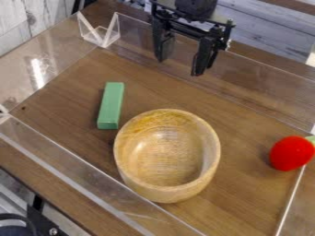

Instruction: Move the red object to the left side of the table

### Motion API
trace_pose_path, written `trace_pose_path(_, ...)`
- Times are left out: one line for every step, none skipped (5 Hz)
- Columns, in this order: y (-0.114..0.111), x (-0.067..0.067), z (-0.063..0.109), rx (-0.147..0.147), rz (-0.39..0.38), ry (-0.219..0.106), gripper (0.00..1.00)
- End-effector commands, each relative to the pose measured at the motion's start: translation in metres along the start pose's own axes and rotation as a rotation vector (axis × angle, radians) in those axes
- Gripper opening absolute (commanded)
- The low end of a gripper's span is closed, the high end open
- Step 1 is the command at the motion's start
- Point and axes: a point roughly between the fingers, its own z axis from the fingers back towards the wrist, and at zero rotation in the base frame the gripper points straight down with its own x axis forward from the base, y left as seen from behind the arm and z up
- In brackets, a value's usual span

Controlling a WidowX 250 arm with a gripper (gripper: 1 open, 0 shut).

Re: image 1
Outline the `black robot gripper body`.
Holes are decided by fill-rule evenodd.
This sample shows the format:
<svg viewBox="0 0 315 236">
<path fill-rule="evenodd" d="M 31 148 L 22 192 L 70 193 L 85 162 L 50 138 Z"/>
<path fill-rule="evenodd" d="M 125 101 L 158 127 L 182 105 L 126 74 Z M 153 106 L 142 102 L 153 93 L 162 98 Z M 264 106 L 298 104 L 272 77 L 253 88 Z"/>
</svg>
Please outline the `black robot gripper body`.
<svg viewBox="0 0 315 236">
<path fill-rule="evenodd" d="M 214 49 L 226 50 L 236 22 L 217 14 L 218 0 L 150 0 L 155 42 L 174 33 L 201 41 L 214 39 Z"/>
</svg>

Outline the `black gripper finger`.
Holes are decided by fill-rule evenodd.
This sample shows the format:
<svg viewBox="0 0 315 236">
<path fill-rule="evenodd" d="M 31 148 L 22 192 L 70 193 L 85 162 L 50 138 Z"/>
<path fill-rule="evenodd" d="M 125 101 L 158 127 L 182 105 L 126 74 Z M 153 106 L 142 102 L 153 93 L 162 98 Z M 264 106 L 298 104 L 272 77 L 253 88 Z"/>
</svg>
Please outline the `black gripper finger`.
<svg viewBox="0 0 315 236">
<path fill-rule="evenodd" d="M 198 52 L 194 57 L 191 71 L 191 75 L 194 77 L 202 76 L 205 74 L 205 71 L 213 67 L 217 55 L 217 39 L 213 37 L 203 37 L 199 41 Z"/>
<path fill-rule="evenodd" d="M 169 23 L 159 18 L 153 20 L 154 53 L 159 62 L 163 62 L 174 52 L 175 35 Z"/>
</svg>

